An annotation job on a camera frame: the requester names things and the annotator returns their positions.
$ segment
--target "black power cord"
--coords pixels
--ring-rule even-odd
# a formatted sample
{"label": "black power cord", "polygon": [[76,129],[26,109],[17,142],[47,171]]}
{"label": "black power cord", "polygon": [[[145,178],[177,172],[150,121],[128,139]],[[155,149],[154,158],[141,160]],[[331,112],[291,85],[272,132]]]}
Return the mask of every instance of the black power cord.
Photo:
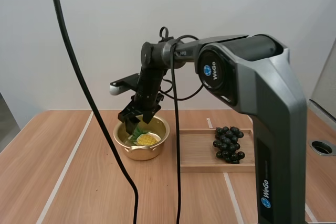
{"label": "black power cord", "polygon": [[[189,95],[188,97],[185,98],[178,98],[178,101],[186,101],[189,100],[190,98],[194,97],[195,95],[197,95],[202,89],[203,89],[203,84],[195,91],[195,93]],[[169,97],[170,99],[174,99],[174,97],[172,97],[170,94],[167,94],[169,91],[160,91],[162,94],[164,94],[165,96]]]}
{"label": "black power cord", "polygon": [[181,166],[180,166],[180,122],[178,117],[178,98],[177,98],[177,90],[176,90],[176,81],[175,81],[175,71],[174,71],[174,51],[176,44],[184,38],[192,38],[198,40],[193,35],[183,35],[176,39],[174,45],[171,48],[170,52],[170,66],[172,71],[172,87],[174,93],[174,107],[175,107],[175,124],[176,124],[176,159],[177,159],[177,191],[178,191],[178,205],[177,205],[177,217],[176,224],[180,223],[180,215],[181,215]]}
{"label": "black power cord", "polygon": [[130,175],[127,173],[124,165],[122,164],[121,162],[121,159],[120,159],[120,156],[118,154],[118,151],[117,149],[115,148],[115,145],[112,141],[112,138],[104,124],[104,121],[96,107],[96,104],[90,94],[90,91],[88,89],[88,86],[86,85],[85,83],[85,80],[84,80],[84,77],[80,71],[80,68],[78,66],[78,63],[77,63],[77,59],[76,59],[76,56],[75,56],[75,53],[73,51],[73,48],[72,48],[72,45],[71,45],[71,42],[70,42],[70,39],[69,39],[69,35],[68,35],[68,32],[67,32],[67,28],[66,28],[66,25],[65,25],[65,22],[64,22],[64,17],[63,17],[63,12],[62,12],[62,8],[61,8],[61,3],[60,3],[60,0],[53,0],[54,1],[54,6],[55,6],[55,11],[56,11],[56,15],[57,15],[57,20],[58,20],[58,25],[59,25],[59,29],[62,33],[62,37],[63,37],[63,41],[64,41],[64,44],[67,48],[67,51],[68,51],[68,55],[69,55],[69,58],[70,58],[70,61],[72,63],[72,66],[73,66],[73,69],[76,73],[76,76],[78,78],[78,81],[79,81],[79,84],[80,86],[82,87],[83,89],[83,92],[86,96],[86,99],[88,100],[89,104],[90,104],[90,107],[92,108],[92,111],[93,113],[95,114],[95,117],[98,121],[98,124],[107,140],[107,142],[109,143],[109,146],[114,154],[114,157],[116,158],[117,160],[117,163],[122,171],[122,173],[124,174],[125,178],[127,179],[127,181],[130,183],[130,185],[132,186],[133,190],[134,190],[134,196],[135,196],[135,202],[134,202],[134,215],[133,215],[133,223],[136,224],[136,216],[137,216],[137,213],[138,213],[138,202],[139,202],[139,195],[138,195],[138,190],[137,190],[137,187],[135,186],[135,183],[133,182],[133,180],[131,179]]}
{"label": "black power cord", "polygon": [[[183,37],[183,38],[192,38],[192,39],[195,39],[195,40],[199,40],[197,37],[195,37],[195,36],[193,36],[193,35],[185,35],[185,36],[187,36],[187,37],[183,37],[183,36],[181,36],[181,37]],[[179,42],[179,41],[181,41],[181,37],[180,37],[180,39],[178,38],[177,40],[176,40],[176,44]],[[168,89],[168,90],[166,90],[166,91],[163,91],[163,90],[161,90],[160,89],[160,92],[163,94],[163,95],[165,95],[165,96],[167,96],[167,97],[169,97],[170,99],[174,99],[174,97],[173,96],[171,96],[171,95],[169,95],[168,93],[170,92],[170,91],[172,91],[172,89],[173,89],[173,82],[171,81],[171,80],[168,80],[168,79],[162,79],[163,81],[165,81],[165,82],[168,82],[168,83],[170,83],[172,86]],[[185,97],[185,98],[178,98],[177,100],[178,101],[186,101],[186,100],[189,100],[190,98],[192,98],[192,97],[194,97],[195,95],[197,95],[202,89],[203,89],[203,84],[201,84],[201,86],[193,93],[193,94],[191,94],[191,95],[189,95],[189,96],[187,96],[187,97]]]}

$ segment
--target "white backdrop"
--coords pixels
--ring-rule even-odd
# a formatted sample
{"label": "white backdrop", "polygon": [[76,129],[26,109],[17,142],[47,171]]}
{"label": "white backdrop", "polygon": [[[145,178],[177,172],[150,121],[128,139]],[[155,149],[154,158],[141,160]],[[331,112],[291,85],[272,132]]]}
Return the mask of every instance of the white backdrop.
{"label": "white backdrop", "polygon": [[[131,92],[109,94],[113,80],[139,72],[145,41],[267,33],[291,49],[310,97],[336,36],[336,0],[61,0],[80,67],[100,109],[121,109]],[[52,0],[0,0],[0,92],[23,127],[48,109],[88,109],[71,68]],[[177,70],[178,94],[199,86],[193,66]],[[164,109],[173,103],[165,99]],[[181,109],[227,108],[203,90]]]}

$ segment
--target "wooden tray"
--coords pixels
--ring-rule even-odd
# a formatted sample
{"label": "wooden tray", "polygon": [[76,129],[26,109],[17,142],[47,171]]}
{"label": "wooden tray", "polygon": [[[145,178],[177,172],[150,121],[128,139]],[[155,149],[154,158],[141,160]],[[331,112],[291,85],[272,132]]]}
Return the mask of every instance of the wooden tray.
{"label": "wooden tray", "polygon": [[181,173],[252,173],[255,172],[252,129],[241,129],[239,151],[245,153],[240,164],[227,164],[216,158],[213,146],[215,129],[180,129]]}

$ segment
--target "toy pineapple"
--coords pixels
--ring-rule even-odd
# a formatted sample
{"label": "toy pineapple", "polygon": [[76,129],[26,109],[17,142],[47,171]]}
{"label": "toy pineapple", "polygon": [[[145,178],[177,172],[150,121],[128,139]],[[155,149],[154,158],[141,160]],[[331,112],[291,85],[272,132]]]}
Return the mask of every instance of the toy pineapple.
{"label": "toy pineapple", "polygon": [[157,143],[157,139],[153,135],[155,134],[150,131],[141,130],[137,126],[133,134],[129,137],[129,141],[135,145],[150,146]]}

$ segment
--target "gold bowl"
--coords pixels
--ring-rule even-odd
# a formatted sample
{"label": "gold bowl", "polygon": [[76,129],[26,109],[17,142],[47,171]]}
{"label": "gold bowl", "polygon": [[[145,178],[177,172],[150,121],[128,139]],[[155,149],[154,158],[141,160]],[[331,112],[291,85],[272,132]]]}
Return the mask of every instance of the gold bowl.
{"label": "gold bowl", "polygon": [[142,121],[142,116],[138,116],[138,119],[140,120],[138,126],[142,130],[151,131],[159,136],[160,140],[156,144],[150,146],[129,144],[126,140],[130,134],[126,132],[125,123],[122,122],[119,122],[113,130],[114,139],[122,146],[124,154],[131,159],[144,161],[155,158],[163,150],[164,141],[167,139],[170,132],[169,125],[165,119],[159,116],[154,116],[149,124]]}

